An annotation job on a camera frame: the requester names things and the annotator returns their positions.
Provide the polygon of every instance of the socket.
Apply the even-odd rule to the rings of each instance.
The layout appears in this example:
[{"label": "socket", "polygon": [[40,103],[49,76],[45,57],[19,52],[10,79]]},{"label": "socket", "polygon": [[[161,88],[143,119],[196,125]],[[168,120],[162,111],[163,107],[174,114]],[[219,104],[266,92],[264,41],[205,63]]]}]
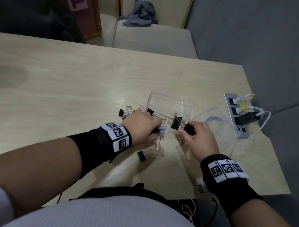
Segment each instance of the socket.
[{"label": "socket", "polygon": [[247,126],[239,125],[238,123],[236,123],[236,120],[235,120],[238,116],[240,116],[240,114],[237,114],[237,112],[236,112],[236,108],[239,108],[240,105],[233,103],[233,99],[235,99],[237,97],[238,96],[236,94],[224,93],[224,98],[225,98],[225,102],[226,102],[226,105],[228,108],[229,117],[230,117],[232,123],[234,123],[237,126],[238,130],[241,132],[238,139],[247,139],[250,136]]}]

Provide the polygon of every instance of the clear plastic lid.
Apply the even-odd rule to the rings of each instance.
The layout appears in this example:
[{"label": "clear plastic lid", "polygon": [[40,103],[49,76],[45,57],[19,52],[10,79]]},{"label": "clear plastic lid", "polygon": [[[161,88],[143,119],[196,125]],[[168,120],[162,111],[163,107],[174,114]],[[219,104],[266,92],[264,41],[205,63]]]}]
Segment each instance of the clear plastic lid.
[{"label": "clear plastic lid", "polygon": [[220,151],[232,144],[241,134],[237,127],[216,106],[192,116],[192,120],[205,122],[210,127]]},{"label": "clear plastic lid", "polygon": [[177,130],[171,128],[171,123],[174,121],[174,115],[178,114],[182,117],[183,122],[187,119],[187,96],[179,94],[167,93],[166,95],[152,92],[149,94],[148,99],[143,104],[143,111],[147,111],[148,108],[154,111],[154,116],[164,117],[164,126],[167,128],[167,132],[178,133]]}]

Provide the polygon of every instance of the person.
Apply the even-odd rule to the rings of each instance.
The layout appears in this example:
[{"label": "person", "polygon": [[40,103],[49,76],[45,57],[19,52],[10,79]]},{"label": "person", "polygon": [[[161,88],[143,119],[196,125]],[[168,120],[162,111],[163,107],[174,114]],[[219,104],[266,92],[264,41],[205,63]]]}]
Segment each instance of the person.
[{"label": "person", "polygon": [[[228,157],[219,153],[205,123],[188,122],[195,137],[179,129],[201,163],[209,191],[216,194],[232,226],[289,226],[239,177],[217,183],[208,164]],[[131,146],[157,139],[159,118],[135,111],[121,125],[45,141],[0,155],[0,223],[6,226],[192,226],[167,200],[143,187],[92,189],[87,196],[42,208],[85,174]]]}]

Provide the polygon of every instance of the hand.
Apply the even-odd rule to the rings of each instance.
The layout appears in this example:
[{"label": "hand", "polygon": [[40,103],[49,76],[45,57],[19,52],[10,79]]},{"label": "hand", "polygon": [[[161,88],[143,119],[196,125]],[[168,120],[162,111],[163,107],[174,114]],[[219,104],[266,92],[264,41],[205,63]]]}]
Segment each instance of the hand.
[{"label": "hand", "polygon": [[132,146],[148,143],[157,139],[158,134],[152,131],[160,127],[162,120],[152,117],[149,112],[136,110],[121,123],[132,136]]},{"label": "hand", "polygon": [[201,162],[210,155],[219,154],[218,144],[209,126],[203,122],[188,121],[188,123],[195,128],[194,138],[183,129],[179,129],[178,132],[189,146],[193,156]]}]

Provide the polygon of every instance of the wood grain surface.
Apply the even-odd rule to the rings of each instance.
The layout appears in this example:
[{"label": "wood grain surface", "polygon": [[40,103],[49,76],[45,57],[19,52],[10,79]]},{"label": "wood grain surface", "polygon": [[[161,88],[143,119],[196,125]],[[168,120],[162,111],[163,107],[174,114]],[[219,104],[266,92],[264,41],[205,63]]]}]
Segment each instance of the wood grain surface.
[{"label": "wood grain surface", "polygon": [[[218,106],[224,93],[251,93],[242,66],[0,33],[0,153],[65,137],[137,109],[152,90],[187,95],[194,113]],[[259,126],[252,123],[251,133]],[[234,157],[245,140],[222,153]],[[61,201],[94,187],[134,185],[167,199],[198,197],[200,164],[174,134],[161,141],[160,157],[139,162],[136,150],[104,163],[66,190]],[[261,195],[290,193],[270,140],[256,134],[238,161]]]}]

